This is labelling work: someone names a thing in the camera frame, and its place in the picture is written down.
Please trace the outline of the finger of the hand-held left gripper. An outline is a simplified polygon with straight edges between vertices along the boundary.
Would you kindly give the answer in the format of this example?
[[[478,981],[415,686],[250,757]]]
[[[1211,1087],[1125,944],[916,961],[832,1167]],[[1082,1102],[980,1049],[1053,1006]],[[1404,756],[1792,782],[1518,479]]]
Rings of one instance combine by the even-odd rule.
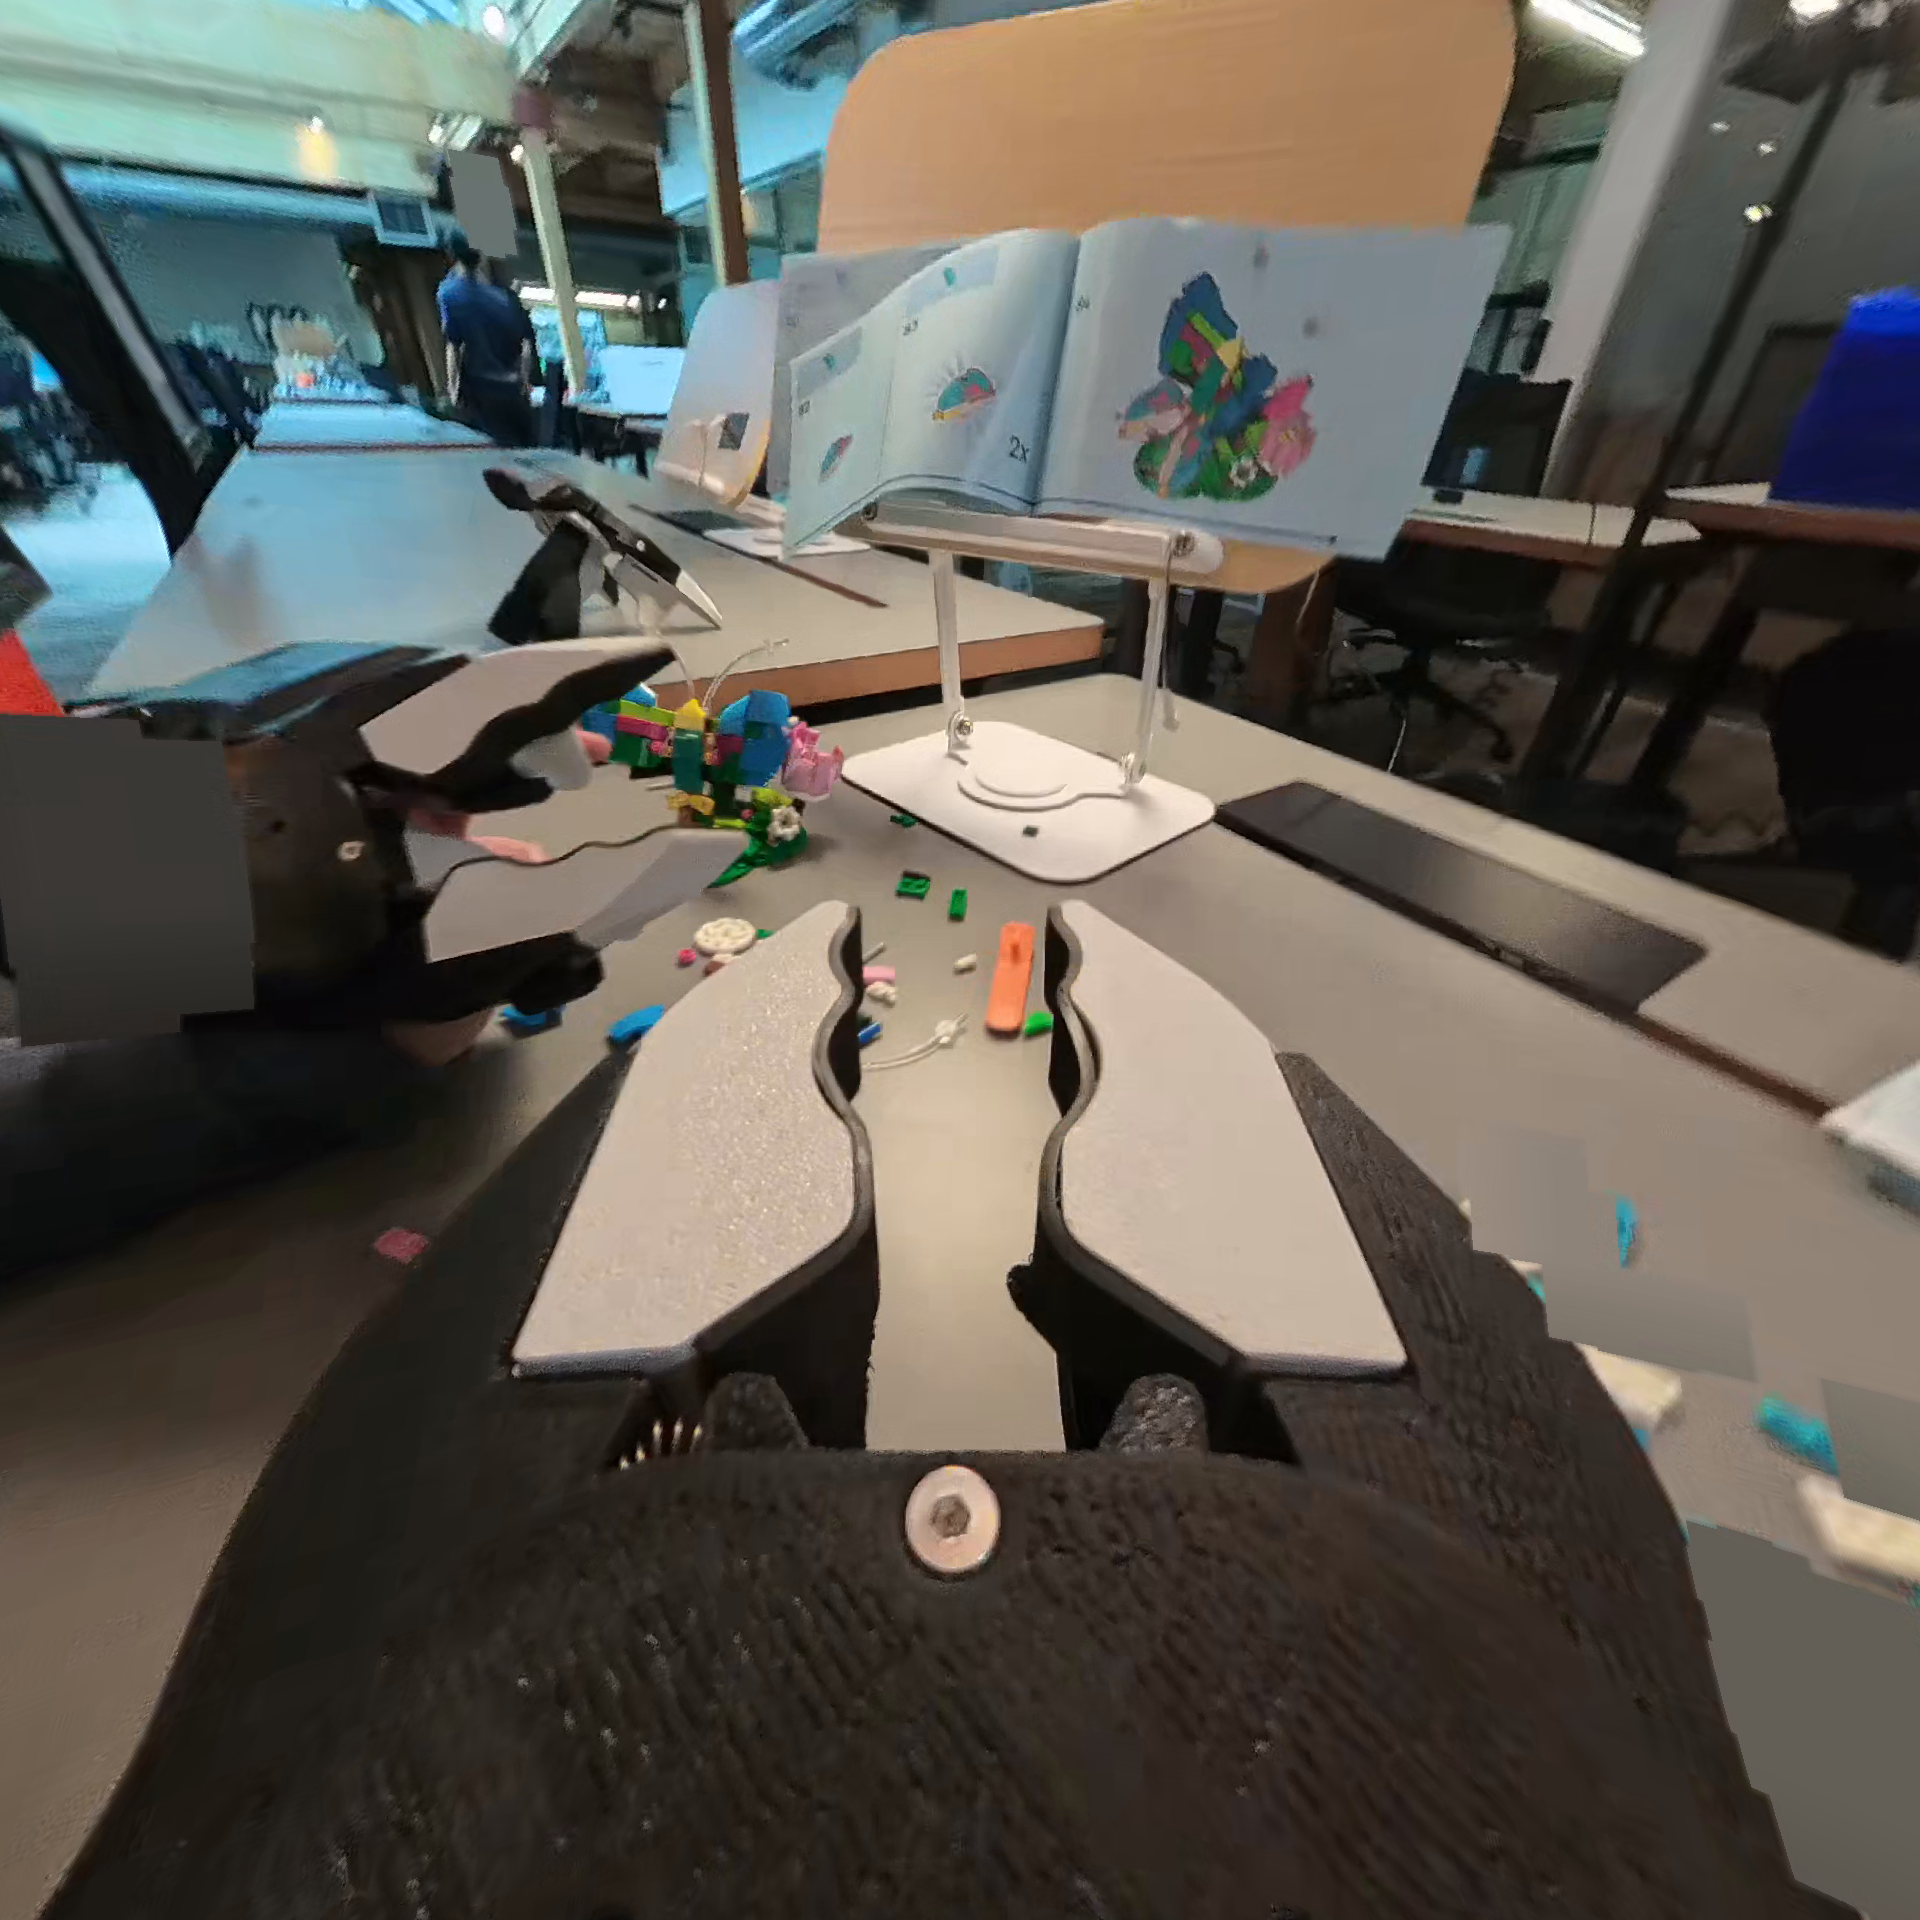
[[[452,964],[558,938],[589,949],[629,939],[700,896],[745,849],[740,831],[648,831],[544,862],[465,859],[425,911],[425,961]]]
[[[359,741],[399,791],[442,814],[495,814],[585,791],[589,708],[674,664],[659,640],[542,640],[464,664],[368,719]]]

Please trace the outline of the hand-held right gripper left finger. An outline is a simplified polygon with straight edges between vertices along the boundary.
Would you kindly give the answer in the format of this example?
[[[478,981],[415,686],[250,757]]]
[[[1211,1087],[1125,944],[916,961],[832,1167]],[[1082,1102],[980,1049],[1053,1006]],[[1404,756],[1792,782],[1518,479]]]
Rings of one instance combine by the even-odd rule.
[[[823,900],[636,1045],[511,1341],[520,1374],[671,1373],[876,1218],[862,913]]]

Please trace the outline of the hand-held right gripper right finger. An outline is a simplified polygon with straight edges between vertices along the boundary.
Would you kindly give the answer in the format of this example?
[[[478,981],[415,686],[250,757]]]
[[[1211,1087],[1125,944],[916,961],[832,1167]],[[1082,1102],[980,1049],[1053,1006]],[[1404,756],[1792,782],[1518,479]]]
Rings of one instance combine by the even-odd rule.
[[[1043,920],[1041,1243],[1208,1373],[1381,1381],[1404,1338],[1263,1029],[1090,900]]]

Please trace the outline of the colourful lego butterfly model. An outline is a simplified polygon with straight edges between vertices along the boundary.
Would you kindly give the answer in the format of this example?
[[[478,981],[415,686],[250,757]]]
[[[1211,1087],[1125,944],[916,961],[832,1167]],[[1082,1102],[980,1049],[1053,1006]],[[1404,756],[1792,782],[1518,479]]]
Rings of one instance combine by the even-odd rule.
[[[843,747],[826,747],[788,695],[749,686],[731,702],[721,700],[740,667],[777,649],[780,640],[765,640],[734,654],[674,708],[638,682],[588,708],[580,723],[607,764],[623,767],[629,782],[662,783],[674,826],[740,836],[710,887],[792,867],[805,853],[805,807],[843,782]]]

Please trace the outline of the small loose lego pieces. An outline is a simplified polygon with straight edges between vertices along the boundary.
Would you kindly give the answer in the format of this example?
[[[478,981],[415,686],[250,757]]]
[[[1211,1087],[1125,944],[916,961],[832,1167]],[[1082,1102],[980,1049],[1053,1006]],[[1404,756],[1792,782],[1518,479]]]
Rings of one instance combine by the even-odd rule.
[[[757,927],[757,931],[761,931],[761,939],[757,939],[757,948],[774,939],[774,931],[771,931],[771,927]],[[671,954],[671,964],[674,964],[674,969],[683,969],[683,972],[699,972],[699,975],[707,975],[707,972],[725,972],[725,969],[727,969],[731,964],[736,964],[740,956],[718,956],[718,961],[700,961],[700,956],[692,949],[692,938],[690,938],[690,939],[685,939],[685,944],[683,944],[683,948]],[[980,975],[983,983],[989,983],[989,981],[986,981],[986,972],[989,972],[986,961],[980,956],[980,949],[970,949],[970,948],[964,948],[961,954],[953,954],[953,956],[946,961],[946,972],[950,972],[953,981],[975,981],[975,975]],[[892,1012],[896,1009],[896,999],[900,999],[900,972],[896,972],[896,964],[894,964],[894,954],[892,954],[892,944],[888,944],[888,939],[868,939],[868,944],[862,948],[857,981],[862,981],[862,988],[857,988],[857,1006],[862,1006],[866,1012],[862,1012],[862,1017],[857,1017],[857,1021],[855,1021],[855,1039],[857,1039],[857,1045],[862,1045],[862,1049],[868,1049],[868,1045],[878,1045],[878,1042],[884,1039],[884,1033],[888,1033],[888,1019],[892,1019]],[[983,1012],[974,1012],[974,1017],[970,1017],[970,1012],[964,1009],[964,1012],[957,1012],[957,1017],[965,1017],[965,1019],[970,1019],[970,1033],[974,1033],[974,1029],[986,1033],[986,1024],[983,1024],[983,1021],[986,1021],[986,1017],[983,1017]],[[996,1042],[1041,1042],[1041,1039],[1050,1039],[1050,1033],[1053,1033],[1053,1017],[1050,1017],[1043,1006],[1031,1004],[1031,996],[1027,996],[1027,1021],[1025,1021],[1022,1034],[1015,1034],[1015,1039],[996,1039]]]

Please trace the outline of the open lego instruction booklet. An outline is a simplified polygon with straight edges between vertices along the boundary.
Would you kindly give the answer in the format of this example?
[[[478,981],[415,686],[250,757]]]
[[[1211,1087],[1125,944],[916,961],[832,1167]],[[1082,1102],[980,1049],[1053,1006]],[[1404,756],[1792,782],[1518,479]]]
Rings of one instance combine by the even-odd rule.
[[[1508,232],[1122,218],[828,257],[791,359],[782,549],[915,500],[1381,559]]]

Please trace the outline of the person's left hand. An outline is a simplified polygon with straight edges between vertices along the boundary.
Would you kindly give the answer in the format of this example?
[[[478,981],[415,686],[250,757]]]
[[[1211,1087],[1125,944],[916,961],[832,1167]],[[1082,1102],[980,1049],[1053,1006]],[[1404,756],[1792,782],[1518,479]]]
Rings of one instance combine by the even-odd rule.
[[[464,853],[485,853],[493,859],[509,859],[522,867],[547,862],[547,853],[534,843],[522,843],[511,836],[478,833],[473,818],[465,814],[438,814],[438,809],[412,809],[408,831],[415,836],[439,836],[461,843]],[[377,1029],[380,1042],[408,1059],[416,1067],[447,1067],[473,1052],[473,1045],[489,1033],[499,1009],[473,1009],[465,1017],[447,1021],[384,1021]]]

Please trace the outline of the spare hand-held gripper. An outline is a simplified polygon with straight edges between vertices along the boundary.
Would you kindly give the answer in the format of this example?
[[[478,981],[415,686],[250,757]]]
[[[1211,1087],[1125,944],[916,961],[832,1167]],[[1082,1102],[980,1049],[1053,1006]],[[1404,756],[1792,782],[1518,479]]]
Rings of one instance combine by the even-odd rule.
[[[585,590],[595,581],[609,604],[625,593],[638,607],[683,607],[721,630],[725,616],[694,575],[585,488],[505,464],[483,467],[483,483],[495,507],[539,529],[534,556],[485,622],[499,642],[580,637]]]

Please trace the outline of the grey desk with wooden edge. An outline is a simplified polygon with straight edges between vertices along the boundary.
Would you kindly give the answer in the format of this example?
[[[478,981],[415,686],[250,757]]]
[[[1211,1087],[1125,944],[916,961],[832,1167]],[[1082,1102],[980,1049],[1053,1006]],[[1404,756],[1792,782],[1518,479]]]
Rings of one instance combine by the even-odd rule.
[[[539,532],[499,507],[493,450],[249,450],[89,682],[92,700],[192,678],[291,642],[380,640],[461,649],[534,556]],[[814,716],[832,702],[940,682],[931,569],[878,549],[757,559],[669,518],[700,507],[560,454],[526,454],[580,483],[692,573],[721,628],[669,607],[665,634],[707,678],[757,640],[749,686]]]

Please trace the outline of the book stand with wooden board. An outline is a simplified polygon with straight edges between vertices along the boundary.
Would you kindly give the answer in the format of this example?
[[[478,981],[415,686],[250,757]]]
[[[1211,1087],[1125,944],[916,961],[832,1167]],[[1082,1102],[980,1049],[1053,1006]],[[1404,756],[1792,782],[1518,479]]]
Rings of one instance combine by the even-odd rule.
[[[828,124],[820,242],[876,254],[1145,216],[1459,229],[1508,102],[1516,39],[1512,4],[1082,4],[900,36],[855,72]],[[834,537],[926,551],[943,700],[934,733],[853,756],[843,777],[1041,882],[1110,876],[1211,819],[1197,791],[1149,773],[1155,723],[1171,713],[1171,590],[1274,590],[1353,559],[915,500]],[[1145,589],[1122,756],[965,713],[964,556]]]
[[[777,279],[710,290],[692,323],[655,473],[710,510],[780,527],[798,359],[916,266],[916,250],[798,254]]]

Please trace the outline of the black office chair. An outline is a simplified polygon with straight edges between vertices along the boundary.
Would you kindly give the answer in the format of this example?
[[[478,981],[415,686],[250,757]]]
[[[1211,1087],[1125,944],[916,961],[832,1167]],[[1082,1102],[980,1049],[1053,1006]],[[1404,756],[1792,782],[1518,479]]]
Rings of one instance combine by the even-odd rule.
[[[1459,376],[1423,488],[1439,495],[1470,490],[1537,495],[1549,445],[1571,399],[1571,382],[1528,382],[1518,376]],[[1352,622],[1353,642],[1386,642],[1395,667],[1352,667],[1327,673],[1319,707],[1344,708],[1381,700],[1396,723],[1389,770],[1404,756],[1414,707],[1436,719],[1467,723],[1487,736],[1493,757],[1508,764],[1516,746],[1493,713],[1433,678],[1439,654],[1493,656],[1502,642],[1543,634],[1546,593],[1557,565],[1487,549],[1447,549],[1401,537],[1383,561],[1344,561],[1336,569],[1336,610]]]

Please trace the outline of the printed paper leaflets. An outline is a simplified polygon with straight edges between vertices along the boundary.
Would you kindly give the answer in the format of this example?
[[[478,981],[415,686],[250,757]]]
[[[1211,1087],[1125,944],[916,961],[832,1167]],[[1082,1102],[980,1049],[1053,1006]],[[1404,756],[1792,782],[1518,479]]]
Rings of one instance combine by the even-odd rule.
[[[1916,1060],[1830,1108],[1817,1133],[1896,1207],[1916,1216]]]

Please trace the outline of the black tripod stand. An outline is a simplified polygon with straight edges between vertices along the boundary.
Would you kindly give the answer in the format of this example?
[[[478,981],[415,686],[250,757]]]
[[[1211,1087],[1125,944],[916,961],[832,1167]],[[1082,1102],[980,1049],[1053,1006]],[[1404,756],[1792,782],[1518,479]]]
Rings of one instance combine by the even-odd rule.
[[[1882,87],[1916,82],[1916,4],[1835,4],[1828,12],[1787,10],[1751,51],[1709,72],[1714,82],[1764,95],[1794,111],[1788,157],[1773,187],[1761,190],[1761,213],[1744,216],[1746,240],[1716,295],[1709,326],[1689,364],[1689,382],[1631,500],[1617,556],[1601,573],[1595,599],[1571,642],[1542,724],[1518,764],[1518,794],[1524,803],[1543,783],[1566,782],[1577,747],[1593,728],[1593,716],[1626,656],[1641,590],[1652,579],[1645,561],[1647,529],[1663,516],[1668,492],[1690,473],[1690,454],[1700,418],[1721,373],[1727,369],[1741,326],[1764,295],[1773,257],[1788,240],[1814,164],[1865,76],[1882,79]]]

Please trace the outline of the blue plastic bin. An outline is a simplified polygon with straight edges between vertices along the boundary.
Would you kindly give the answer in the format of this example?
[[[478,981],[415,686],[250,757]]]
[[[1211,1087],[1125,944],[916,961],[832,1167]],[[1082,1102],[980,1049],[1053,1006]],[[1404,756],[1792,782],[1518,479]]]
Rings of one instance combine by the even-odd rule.
[[[1916,510],[1916,290],[1847,304],[1792,420],[1770,495],[1799,507]]]

